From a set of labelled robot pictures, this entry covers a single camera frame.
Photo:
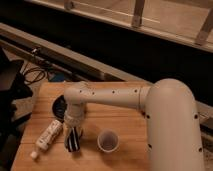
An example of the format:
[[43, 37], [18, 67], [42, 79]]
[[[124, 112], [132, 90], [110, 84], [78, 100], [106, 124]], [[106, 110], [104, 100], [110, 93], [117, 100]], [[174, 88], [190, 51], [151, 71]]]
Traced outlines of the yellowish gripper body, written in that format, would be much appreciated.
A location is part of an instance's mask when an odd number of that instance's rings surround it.
[[81, 126], [70, 127], [64, 124], [63, 133], [65, 137], [75, 136], [80, 138], [83, 135], [83, 128]]

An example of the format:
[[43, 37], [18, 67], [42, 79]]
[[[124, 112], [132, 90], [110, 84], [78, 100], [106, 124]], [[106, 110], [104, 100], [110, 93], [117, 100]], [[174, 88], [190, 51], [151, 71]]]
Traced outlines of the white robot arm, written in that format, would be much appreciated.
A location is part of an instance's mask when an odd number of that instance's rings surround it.
[[68, 130], [82, 124], [88, 103], [137, 109], [147, 121], [150, 171], [205, 171], [196, 100], [183, 82], [98, 89], [77, 82], [65, 89], [64, 98]]

